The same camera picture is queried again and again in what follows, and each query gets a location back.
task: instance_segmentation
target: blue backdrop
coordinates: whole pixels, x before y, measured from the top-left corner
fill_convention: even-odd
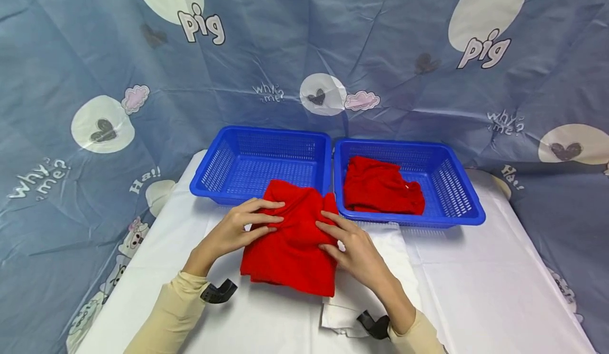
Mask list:
[[[0,351],[73,352],[238,124],[448,143],[609,353],[606,1],[0,0]]]

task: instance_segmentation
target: black wrist strap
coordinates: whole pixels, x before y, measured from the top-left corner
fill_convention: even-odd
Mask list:
[[[387,332],[389,328],[389,316],[386,314],[379,318],[378,321],[374,321],[374,318],[365,310],[364,313],[360,314],[357,320],[361,323],[364,329],[370,334],[370,337],[376,339],[389,338]]]
[[[237,286],[230,279],[225,279],[220,288],[209,284],[207,289],[201,293],[201,299],[210,304],[221,304],[227,302],[235,293]]]

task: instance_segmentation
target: folded red cloth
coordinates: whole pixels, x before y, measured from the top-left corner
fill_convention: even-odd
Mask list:
[[[415,215],[425,210],[421,185],[404,181],[400,167],[392,163],[352,157],[343,190],[348,210]]]
[[[286,285],[305,293],[332,297],[336,261],[322,251],[321,243],[337,245],[336,239],[315,225],[322,221],[321,211],[338,214],[334,194],[325,197],[313,188],[299,188],[291,183],[272,180],[264,198],[285,202],[281,209],[263,209],[261,213],[283,217],[281,223],[270,223],[277,231],[245,247],[241,275],[252,282]]]

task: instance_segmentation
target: heart pattern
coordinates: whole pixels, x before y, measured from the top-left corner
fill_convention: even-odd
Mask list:
[[[442,61],[437,59],[436,61],[431,60],[431,54],[422,53],[415,61],[415,74],[427,74],[435,71],[440,67]]]
[[[556,158],[561,161],[572,160],[578,157],[584,150],[580,143],[571,143],[567,148],[561,143],[553,143],[550,145],[550,149],[552,149],[552,153],[554,153]]]
[[[117,136],[114,126],[108,119],[98,119],[97,128],[99,131],[91,134],[91,141],[94,143],[109,142]]]
[[[153,30],[148,26],[148,24],[145,23],[140,26],[140,30],[144,35],[146,42],[148,42],[148,45],[152,49],[155,49],[157,46],[161,46],[167,42],[167,34],[165,34],[165,32],[162,30]]]
[[[309,102],[313,103],[314,105],[323,106],[324,100],[326,99],[326,93],[322,89],[317,89],[316,95],[307,95],[306,98],[309,99]]]

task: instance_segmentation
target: white table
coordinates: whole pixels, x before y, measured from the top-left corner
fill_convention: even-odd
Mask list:
[[[194,197],[194,155],[79,354],[122,353],[163,283],[228,209]],[[446,231],[405,229],[422,309],[450,354],[594,353],[508,201],[490,175],[470,171],[486,222]],[[184,353],[392,353],[387,340],[339,336],[320,325],[321,298],[239,275],[242,251],[219,259],[209,279],[232,279],[228,303],[208,305]]]

